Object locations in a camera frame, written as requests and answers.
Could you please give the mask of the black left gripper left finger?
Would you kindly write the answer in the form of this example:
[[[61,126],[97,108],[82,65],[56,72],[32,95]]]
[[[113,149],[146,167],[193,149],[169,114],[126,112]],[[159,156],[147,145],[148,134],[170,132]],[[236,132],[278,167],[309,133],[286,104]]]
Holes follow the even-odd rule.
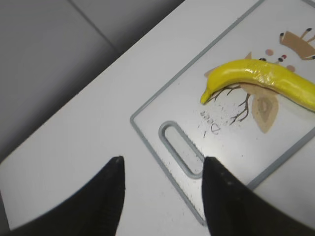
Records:
[[[113,157],[71,197],[7,235],[114,236],[125,201],[125,180],[124,158]]]

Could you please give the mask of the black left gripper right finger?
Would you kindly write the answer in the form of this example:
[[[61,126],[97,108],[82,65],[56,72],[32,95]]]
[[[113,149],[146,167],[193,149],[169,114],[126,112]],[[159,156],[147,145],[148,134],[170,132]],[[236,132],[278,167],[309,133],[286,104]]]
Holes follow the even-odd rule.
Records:
[[[314,229],[279,211],[242,184],[215,157],[206,157],[202,201],[212,236],[313,236]]]

